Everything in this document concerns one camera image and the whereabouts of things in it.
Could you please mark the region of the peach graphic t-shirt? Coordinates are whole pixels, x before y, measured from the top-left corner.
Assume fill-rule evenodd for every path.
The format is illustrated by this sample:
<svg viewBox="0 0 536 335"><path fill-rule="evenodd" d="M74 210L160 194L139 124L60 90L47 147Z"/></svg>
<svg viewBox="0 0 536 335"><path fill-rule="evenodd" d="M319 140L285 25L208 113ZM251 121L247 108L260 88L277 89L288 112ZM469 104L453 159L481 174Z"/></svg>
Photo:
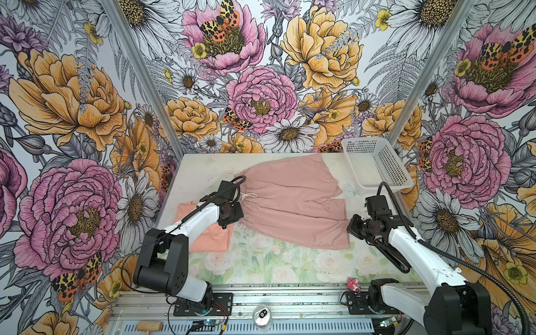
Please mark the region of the peach graphic t-shirt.
<svg viewBox="0 0 536 335"><path fill-rule="evenodd" d="M179 204L176 220L182 220L196 207L194 202ZM233 225L225 230L218 223L209 226L189 247L191 253L197 252L228 252L233 236Z"/></svg>

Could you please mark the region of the dusty pink garment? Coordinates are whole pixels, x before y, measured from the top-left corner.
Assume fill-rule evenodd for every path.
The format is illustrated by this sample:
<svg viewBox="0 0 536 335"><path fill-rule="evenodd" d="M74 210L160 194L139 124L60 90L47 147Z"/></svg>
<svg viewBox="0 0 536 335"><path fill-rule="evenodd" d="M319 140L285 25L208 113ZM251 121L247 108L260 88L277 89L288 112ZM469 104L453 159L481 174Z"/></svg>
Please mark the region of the dusty pink garment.
<svg viewBox="0 0 536 335"><path fill-rule="evenodd" d="M268 161L240 173L242 223L307 248L349 248L343 191L320 154Z"/></svg>

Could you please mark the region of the white plastic laundry basket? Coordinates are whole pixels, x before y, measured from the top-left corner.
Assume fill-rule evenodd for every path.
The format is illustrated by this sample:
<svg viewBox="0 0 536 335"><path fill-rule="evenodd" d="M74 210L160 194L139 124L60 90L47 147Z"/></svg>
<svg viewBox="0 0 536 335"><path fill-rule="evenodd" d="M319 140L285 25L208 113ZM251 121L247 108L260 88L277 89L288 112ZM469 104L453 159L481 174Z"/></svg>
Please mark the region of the white plastic laundry basket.
<svg viewBox="0 0 536 335"><path fill-rule="evenodd" d="M341 141L343 153L353 172L357 187L375 191L383 182L397 192L413 188L413 178L385 138L360 137Z"/></svg>

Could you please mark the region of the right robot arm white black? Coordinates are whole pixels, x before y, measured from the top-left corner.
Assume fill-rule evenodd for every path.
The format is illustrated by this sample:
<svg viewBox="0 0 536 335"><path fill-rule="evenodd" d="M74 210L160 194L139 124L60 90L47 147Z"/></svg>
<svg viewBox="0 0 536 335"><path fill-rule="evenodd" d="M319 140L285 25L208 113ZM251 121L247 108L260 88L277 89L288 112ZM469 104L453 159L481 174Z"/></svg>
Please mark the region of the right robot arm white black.
<svg viewBox="0 0 536 335"><path fill-rule="evenodd" d="M371 311L397 310L427 334L491 334L491 297L487 289L470 283L424 240L403 217L392 213L384 195L365 199L367 216L356 214L348 232L375 247L397 269L414 270L427 294L412 293L394 279L373 280L368 288Z"/></svg>

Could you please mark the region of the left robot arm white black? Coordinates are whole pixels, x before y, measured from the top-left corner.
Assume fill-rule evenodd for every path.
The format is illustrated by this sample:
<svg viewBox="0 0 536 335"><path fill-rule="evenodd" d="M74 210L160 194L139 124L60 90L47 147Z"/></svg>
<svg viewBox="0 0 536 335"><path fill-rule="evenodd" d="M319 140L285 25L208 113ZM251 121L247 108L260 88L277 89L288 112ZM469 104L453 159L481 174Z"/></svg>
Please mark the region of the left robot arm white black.
<svg viewBox="0 0 536 335"><path fill-rule="evenodd" d="M188 273L188 259L196 240L204 252L228 249L228 226L244 218L240 175L222 181L219 189L203 197L184 218L165 229L152 228L140 247L133 283L158 293L181 298L190 308L205 312L212 307L212 285Z"/></svg>

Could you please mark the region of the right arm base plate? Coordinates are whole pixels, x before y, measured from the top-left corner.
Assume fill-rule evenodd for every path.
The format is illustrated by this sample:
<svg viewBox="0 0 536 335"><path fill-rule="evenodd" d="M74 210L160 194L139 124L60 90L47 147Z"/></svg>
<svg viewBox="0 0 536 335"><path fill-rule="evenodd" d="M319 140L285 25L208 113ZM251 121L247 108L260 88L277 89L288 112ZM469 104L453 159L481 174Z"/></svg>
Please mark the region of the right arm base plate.
<svg viewBox="0 0 536 335"><path fill-rule="evenodd" d="M392 307L373 308L369 305L369 295L367 293L356 293L352 290L346 290L339 299L350 315L399 315L400 311Z"/></svg>

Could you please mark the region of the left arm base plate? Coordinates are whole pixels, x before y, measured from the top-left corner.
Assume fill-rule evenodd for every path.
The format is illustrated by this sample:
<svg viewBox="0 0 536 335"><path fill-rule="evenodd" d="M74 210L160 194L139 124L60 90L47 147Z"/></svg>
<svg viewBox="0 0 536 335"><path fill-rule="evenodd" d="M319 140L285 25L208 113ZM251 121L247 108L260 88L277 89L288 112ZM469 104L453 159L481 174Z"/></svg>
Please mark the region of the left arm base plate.
<svg viewBox="0 0 536 335"><path fill-rule="evenodd" d="M212 293L212 298L203 301L191 301L178 298L174 304L175 317L231 316L234 294Z"/></svg>

